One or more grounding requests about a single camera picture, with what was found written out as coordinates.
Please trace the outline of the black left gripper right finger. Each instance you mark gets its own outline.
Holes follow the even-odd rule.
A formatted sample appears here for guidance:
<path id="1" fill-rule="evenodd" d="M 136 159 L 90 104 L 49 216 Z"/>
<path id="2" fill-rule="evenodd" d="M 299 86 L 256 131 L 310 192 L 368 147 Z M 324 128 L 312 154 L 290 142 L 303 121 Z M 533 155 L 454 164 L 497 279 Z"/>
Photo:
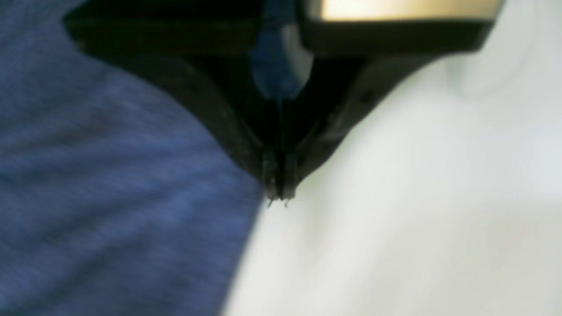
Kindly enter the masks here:
<path id="1" fill-rule="evenodd" d="M 297 98 L 281 106 L 281 200 L 402 81 L 479 50 L 499 14 L 497 0 L 298 0 L 295 8 L 313 64 Z"/>

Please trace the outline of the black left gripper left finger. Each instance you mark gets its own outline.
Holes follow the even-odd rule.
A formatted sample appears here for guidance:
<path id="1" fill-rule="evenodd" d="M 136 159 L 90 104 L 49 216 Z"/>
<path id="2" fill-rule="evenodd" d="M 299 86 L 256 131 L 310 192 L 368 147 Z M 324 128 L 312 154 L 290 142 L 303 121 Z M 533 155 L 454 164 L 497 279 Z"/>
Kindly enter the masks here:
<path id="1" fill-rule="evenodd" d="M 62 22 L 78 50 L 179 102 L 277 200 L 277 106 L 259 92 L 249 60 L 263 7 L 263 0 L 87 0 Z"/>

